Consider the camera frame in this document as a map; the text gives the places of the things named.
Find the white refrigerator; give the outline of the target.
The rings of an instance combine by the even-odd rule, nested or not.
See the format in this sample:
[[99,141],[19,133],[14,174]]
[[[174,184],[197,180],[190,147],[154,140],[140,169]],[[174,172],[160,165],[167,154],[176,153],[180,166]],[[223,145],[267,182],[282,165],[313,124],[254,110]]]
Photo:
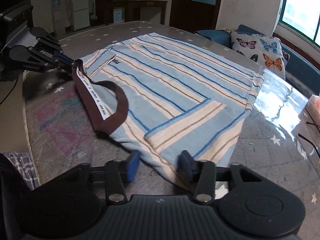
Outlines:
[[89,27],[88,0],[71,0],[72,28],[74,31]]

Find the black eyeglasses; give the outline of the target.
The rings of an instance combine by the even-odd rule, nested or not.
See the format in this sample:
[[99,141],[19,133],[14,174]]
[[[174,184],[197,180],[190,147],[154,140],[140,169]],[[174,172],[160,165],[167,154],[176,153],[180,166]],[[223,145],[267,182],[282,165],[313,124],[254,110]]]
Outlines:
[[300,123],[297,126],[297,136],[303,151],[308,156],[317,156],[319,164],[319,121],[312,116],[311,111],[305,106],[299,114]]

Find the pink tissue pack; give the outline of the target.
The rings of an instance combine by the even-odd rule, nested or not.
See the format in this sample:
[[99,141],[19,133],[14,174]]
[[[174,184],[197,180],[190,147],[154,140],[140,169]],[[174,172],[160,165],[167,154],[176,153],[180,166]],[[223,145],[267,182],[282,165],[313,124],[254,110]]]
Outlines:
[[314,124],[320,125],[320,98],[318,95],[312,94],[307,104],[304,106],[304,115]]

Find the wooden side table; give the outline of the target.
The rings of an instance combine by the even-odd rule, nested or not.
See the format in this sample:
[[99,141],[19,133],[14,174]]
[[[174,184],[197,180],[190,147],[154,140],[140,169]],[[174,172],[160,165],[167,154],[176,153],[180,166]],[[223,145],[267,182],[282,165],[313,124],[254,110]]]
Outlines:
[[159,0],[114,0],[114,23],[149,21],[165,25],[167,3]]

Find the blue striped knit sweater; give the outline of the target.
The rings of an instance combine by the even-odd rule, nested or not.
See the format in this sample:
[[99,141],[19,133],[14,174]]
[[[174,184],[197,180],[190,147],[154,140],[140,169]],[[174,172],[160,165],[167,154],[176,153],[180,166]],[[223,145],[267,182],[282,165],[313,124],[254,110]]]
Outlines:
[[72,77],[93,128],[168,181],[183,150],[226,166],[264,77],[240,64],[157,33],[99,49],[74,63]]

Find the blue sofa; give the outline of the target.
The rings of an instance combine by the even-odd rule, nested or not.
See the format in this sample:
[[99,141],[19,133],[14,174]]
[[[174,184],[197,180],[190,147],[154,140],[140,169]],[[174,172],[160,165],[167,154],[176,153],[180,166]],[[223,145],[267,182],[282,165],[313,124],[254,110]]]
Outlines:
[[306,97],[319,95],[319,69],[274,36],[245,25],[237,30],[199,30],[197,35],[219,43],[276,74]]

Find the butterfly print cushion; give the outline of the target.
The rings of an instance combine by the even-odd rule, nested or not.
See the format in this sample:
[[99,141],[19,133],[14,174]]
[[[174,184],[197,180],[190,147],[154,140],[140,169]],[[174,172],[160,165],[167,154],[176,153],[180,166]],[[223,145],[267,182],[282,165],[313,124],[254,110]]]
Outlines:
[[279,38],[243,31],[231,31],[230,35],[234,51],[285,80],[285,67],[290,55],[283,51]]

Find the plaid cloth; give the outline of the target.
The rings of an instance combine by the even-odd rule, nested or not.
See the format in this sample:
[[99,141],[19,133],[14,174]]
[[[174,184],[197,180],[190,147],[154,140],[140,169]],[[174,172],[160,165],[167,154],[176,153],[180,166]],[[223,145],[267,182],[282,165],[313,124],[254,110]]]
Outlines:
[[40,186],[30,152],[3,152],[2,154],[14,165],[29,189],[34,190]]

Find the dark wooden door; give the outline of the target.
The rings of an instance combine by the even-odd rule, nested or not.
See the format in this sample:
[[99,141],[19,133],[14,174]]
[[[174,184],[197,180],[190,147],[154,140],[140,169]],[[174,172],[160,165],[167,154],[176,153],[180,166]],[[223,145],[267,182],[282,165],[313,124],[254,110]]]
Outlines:
[[171,27],[190,33],[215,29],[221,0],[172,0]]

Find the green-framed window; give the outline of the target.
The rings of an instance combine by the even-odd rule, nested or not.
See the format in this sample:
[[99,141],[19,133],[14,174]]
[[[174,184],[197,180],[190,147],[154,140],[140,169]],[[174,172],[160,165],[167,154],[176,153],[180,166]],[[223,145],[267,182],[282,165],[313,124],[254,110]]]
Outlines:
[[319,0],[283,0],[279,20],[319,46]]

